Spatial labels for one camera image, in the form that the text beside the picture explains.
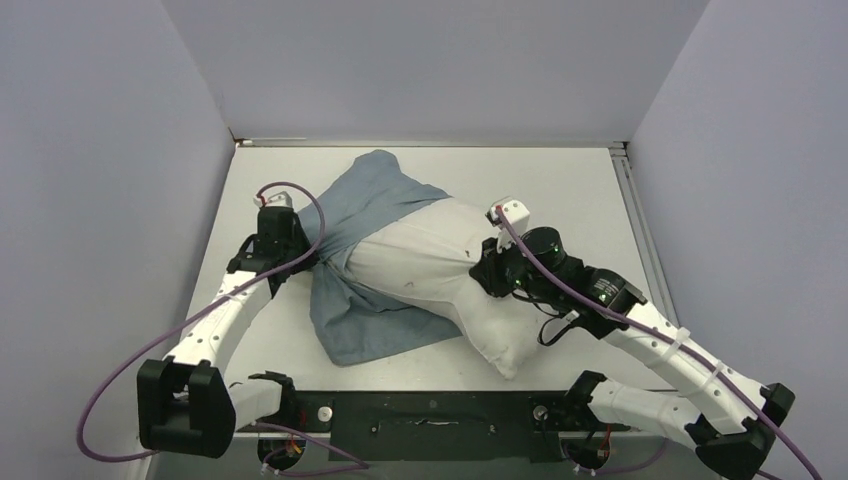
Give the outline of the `cream white pillow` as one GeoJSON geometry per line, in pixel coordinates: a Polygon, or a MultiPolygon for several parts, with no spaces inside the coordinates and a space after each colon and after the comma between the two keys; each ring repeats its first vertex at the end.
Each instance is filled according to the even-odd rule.
{"type": "Polygon", "coordinates": [[[545,315],[511,296],[488,295],[471,277],[497,230],[482,208],[439,200],[361,240],[346,270],[360,285],[450,320],[505,379],[539,348],[545,315]]]}

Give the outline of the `patchwork and blue pillowcase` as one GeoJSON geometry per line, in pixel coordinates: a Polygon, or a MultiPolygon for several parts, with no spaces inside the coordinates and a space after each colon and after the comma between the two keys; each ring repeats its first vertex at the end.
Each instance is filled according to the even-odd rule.
{"type": "Polygon", "coordinates": [[[310,319],[329,359],[352,366],[460,336],[450,320],[359,284],[347,263],[371,234],[447,193],[405,175],[395,155],[375,150],[357,157],[299,211],[311,241],[320,242],[312,267],[310,319]]]}

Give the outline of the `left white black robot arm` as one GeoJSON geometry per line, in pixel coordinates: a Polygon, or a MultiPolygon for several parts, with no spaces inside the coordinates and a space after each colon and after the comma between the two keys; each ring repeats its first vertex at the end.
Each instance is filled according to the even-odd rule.
{"type": "Polygon", "coordinates": [[[263,206],[257,231],[229,261],[218,295],[185,337],[136,376],[143,447],[219,458],[234,434],[256,421],[284,430],[302,415],[293,380],[265,371],[229,385],[224,374],[253,320],[293,274],[313,266],[300,219],[290,206],[263,206]]]}

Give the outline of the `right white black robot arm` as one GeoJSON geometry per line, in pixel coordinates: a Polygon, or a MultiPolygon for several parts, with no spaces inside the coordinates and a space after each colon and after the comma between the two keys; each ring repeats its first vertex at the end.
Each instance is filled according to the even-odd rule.
{"type": "Polygon", "coordinates": [[[620,424],[649,431],[693,450],[725,479],[755,478],[795,393],[724,365],[624,277],[567,255],[556,229],[537,227],[521,239],[506,248],[495,238],[483,241],[469,274],[487,294],[551,307],[569,328],[626,352],[677,392],[664,398],[585,371],[566,394],[567,419],[579,428],[620,424]]]}

